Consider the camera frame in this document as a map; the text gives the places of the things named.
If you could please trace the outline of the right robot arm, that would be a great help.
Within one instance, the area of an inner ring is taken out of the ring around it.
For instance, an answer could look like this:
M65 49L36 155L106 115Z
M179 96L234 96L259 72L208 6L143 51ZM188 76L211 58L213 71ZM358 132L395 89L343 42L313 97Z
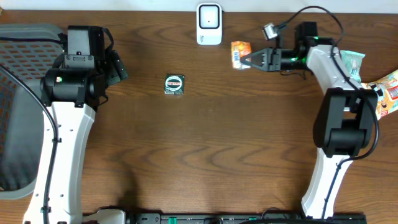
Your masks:
M280 32L285 27L284 23L265 25L263 34L267 40L275 40L275 47L240 56L239 60L265 72L309 70L317 79L324 94L313 125L317 161L301 204L306 217L331 219L346 171L353 161L363 158L359 152L371 136L379 134L377 95L352 78L336 41L320 37L316 22L302 22L295 28L293 49L281 46Z

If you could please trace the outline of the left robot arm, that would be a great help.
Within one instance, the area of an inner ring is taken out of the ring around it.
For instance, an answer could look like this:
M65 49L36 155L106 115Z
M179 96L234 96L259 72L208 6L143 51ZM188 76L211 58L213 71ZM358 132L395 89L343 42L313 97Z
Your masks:
M24 223L127 223L127 211L105 207L91 215L81 208L85 149L106 89L128 78L110 31L69 26L66 49L40 81L44 136L33 196Z

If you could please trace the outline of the round black white container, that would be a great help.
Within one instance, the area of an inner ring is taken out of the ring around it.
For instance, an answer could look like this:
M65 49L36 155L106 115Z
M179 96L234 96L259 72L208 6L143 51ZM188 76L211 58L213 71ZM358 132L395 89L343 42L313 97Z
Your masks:
M184 94L184 86L184 75L166 75L164 93L166 95L182 95Z

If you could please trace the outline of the teal small snack packet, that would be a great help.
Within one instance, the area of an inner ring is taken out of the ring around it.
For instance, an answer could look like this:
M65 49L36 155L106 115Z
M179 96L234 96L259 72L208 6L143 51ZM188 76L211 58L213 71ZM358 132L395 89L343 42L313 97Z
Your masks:
M349 71L351 76L358 83L360 83L361 82L360 68L363 58L365 58L366 55L358 52L353 52L350 50L341 50L340 54L341 54L341 59L345 64L347 71Z

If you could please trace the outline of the orange snack packet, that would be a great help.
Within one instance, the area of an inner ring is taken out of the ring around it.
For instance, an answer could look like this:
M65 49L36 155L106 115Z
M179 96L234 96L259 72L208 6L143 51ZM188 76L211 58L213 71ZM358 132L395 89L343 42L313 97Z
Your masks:
M251 44L249 42L234 41L231 43L231 61L232 67L236 70L245 70L251 68L249 65L241 63L241 58L251 54Z

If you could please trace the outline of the cream snack bag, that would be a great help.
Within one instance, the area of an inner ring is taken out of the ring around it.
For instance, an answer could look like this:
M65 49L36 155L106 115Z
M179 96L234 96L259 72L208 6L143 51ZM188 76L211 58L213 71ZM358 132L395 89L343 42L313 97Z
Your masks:
M397 70L371 83L361 84L365 89L372 89L378 96L376 105L377 119L397 111Z

